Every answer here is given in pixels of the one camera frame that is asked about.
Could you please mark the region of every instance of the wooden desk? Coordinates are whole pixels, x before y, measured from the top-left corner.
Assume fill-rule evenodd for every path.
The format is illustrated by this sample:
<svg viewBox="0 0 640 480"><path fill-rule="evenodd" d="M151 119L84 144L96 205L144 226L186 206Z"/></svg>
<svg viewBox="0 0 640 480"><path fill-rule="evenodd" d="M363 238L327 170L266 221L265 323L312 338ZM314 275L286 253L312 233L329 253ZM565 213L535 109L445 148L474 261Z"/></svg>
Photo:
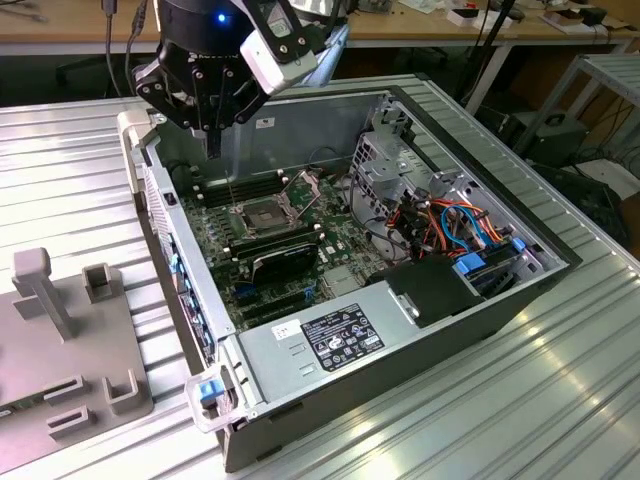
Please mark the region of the wooden desk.
<svg viewBox="0 0 640 480"><path fill-rule="evenodd" d="M527 9L525 13L526 18L521 23L513 23L510 28L499 33L494 43L497 45L624 43L640 35L638 32L629 30L612 32L610 38L605 33L594 34L593 32L567 35L540 18L543 10ZM351 28L349 46L381 47L390 45L389 42L398 43L397 46L475 43L478 29L458 27L447 20L446 16L447 13L442 10L425 15L401 3L396 3L389 15L356 12L349 18Z"/></svg>
<svg viewBox="0 0 640 480"><path fill-rule="evenodd" d="M41 14L49 18L42 24L0 13L1 55L70 55L104 53L106 21L99 0L35 0ZM119 0L114 17L111 51L123 52L131 29L131 19L139 0ZM134 52L154 52L158 46L155 13L149 3L147 22L134 44ZM567 35L540 19L541 10L526 10L526 18L514 23L496 39L498 47L471 96L467 110L475 113L509 51L519 45L615 44L615 53L626 50L639 34L629 30ZM461 28L446 18L443 11L429 15L396 3L392 13L376 15L353 13L347 47L451 47L473 45L475 28Z"/></svg>

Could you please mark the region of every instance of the wire bundle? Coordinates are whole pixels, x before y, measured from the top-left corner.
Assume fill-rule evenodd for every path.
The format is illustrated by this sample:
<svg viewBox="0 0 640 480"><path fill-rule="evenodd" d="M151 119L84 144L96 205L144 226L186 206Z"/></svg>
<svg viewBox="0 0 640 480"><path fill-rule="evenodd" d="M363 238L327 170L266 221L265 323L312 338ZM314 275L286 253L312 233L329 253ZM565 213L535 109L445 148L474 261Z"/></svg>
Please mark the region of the wire bundle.
<svg viewBox="0 0 640 480"><path fill-rule="evenodd" d="M433 207L439 207L439 221L432 211ZM473 251L472 247L463 239L457 236L458 222L466 217L476 232L476 235L487 246L499 244L503 237L496 231L487 214L480 207L471 205L468 202L452 202L445 199L432 200L427 208L419 211L418 215L428 220L428 227L423 237L423 250L420 258L424 256L424 248L434 253L446 253L450 257L455 257L462 253Z"/></svg>

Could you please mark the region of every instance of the motherboard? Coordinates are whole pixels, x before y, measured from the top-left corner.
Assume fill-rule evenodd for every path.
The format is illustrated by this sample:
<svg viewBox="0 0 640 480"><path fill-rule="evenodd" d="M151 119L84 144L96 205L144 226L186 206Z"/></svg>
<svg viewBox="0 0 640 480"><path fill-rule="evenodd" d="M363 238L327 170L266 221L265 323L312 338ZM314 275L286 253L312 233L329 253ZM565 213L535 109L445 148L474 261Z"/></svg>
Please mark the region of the motherboard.
<svg viewBox="0 0 640 480"><path fill-rule="evenodd" d="M354 223L336 175L294 175L196 187L182 199L239 331L361 288L389 266Z"/></svg>

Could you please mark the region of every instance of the metal workbench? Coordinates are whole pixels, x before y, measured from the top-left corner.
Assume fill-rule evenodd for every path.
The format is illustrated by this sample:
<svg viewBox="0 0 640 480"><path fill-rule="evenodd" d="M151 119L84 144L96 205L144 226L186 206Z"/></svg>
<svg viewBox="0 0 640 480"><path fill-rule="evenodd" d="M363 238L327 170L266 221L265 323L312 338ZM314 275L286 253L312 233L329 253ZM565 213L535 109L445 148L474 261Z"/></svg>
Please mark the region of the metal workbench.
<svg viewBox="0 0 640 480"><path fill-rule="evenodd" d="M333 85L390 82L584 262L495 336L229 478L637 478L640 265L434 84ZM186 363L128 193L115 115L140 105L0 111L0 291L12 288L18 244L48 248L56 275L98 260L120 266L156 402L148 417L7 479L225 477L215 436L196 429L181 395Z"/></svg>
<svg viewBox="0 0 640 480"><path fill-rule="evenodd" d="M613 90L621 98L640 107L640 55L578 55L558 80L534 120L523 132L513 148L515 152L525 151L538 129L580 73L586 73L591 80L569 107L567 114L580 118L587 102L600 86ZM640 130L634 133L633 137L637 136Z"/></svg>

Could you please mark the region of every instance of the black sticker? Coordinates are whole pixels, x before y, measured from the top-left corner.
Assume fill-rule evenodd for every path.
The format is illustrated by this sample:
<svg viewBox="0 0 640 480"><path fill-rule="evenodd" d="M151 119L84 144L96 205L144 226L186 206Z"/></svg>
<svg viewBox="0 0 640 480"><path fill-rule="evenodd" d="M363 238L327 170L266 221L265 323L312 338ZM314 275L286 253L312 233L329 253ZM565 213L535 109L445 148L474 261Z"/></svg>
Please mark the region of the black sticker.
<svg viewBox="0 0 640 480"><path fill-rule="evenodd" d="M302 331L327 372L384 347L357 303L303 323Z"/></svg>

